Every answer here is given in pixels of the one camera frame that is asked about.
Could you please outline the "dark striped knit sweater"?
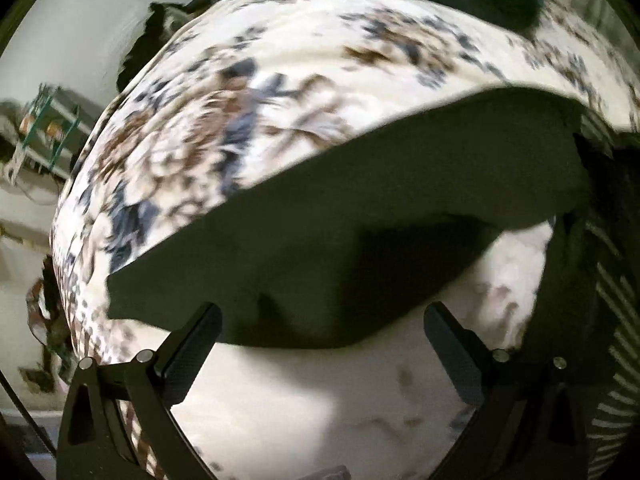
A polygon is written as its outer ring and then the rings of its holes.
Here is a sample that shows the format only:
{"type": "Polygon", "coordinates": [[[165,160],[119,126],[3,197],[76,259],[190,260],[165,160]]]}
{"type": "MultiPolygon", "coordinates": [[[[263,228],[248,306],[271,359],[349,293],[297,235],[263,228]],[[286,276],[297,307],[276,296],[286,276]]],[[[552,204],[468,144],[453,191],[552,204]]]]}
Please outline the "dark striped knit sweater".
{"type": "Polygon", "coordinates": [[[577,101],[498,88],[388,122],[234,194],[107,280],[110,315],[180,330],[203,304],[216,342],[328,350],[427,304],[500,234],[555,223],[518,353],[564,370],[587,428],[614,363],[596,293],[639,285],[639,137],[577,101]]]}

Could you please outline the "floral bed cover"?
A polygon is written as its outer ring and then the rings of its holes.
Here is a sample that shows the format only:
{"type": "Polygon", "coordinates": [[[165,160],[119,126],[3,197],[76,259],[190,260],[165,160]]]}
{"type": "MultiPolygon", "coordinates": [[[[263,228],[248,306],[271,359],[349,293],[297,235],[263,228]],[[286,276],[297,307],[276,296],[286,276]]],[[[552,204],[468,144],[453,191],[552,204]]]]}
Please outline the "floral bed cover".
{"type": "MultiPolygon", "coordinates": [[[[164,339],[108,317],[107,278],[233,193],[379,122],[507,84],[639,121],[630,64],[551,0],[522,34],[426,0],[215,4],[104,110],[58,203],[53,262],[76,356],[126,362],[164,339]]],[[[176,419],[221,479],[335,465],[424,479],[463,412],[411,312],[344,350],[217,344],[176,419]]]]}

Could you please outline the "black clothes pile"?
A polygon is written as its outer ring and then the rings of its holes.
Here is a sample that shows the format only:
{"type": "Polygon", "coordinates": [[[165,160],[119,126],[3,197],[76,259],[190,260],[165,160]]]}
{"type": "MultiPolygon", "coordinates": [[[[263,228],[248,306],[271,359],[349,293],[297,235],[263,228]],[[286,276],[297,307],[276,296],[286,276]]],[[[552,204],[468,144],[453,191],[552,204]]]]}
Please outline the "black clothes pile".
{"type": "Polygon", "coordinates": [[[152,2],[142,34],[126,53],[116,79],[116,88],[123,92],[130,81],[152,60],[171,37],[191,19],[186,7],[178,3],[152,2]]]}

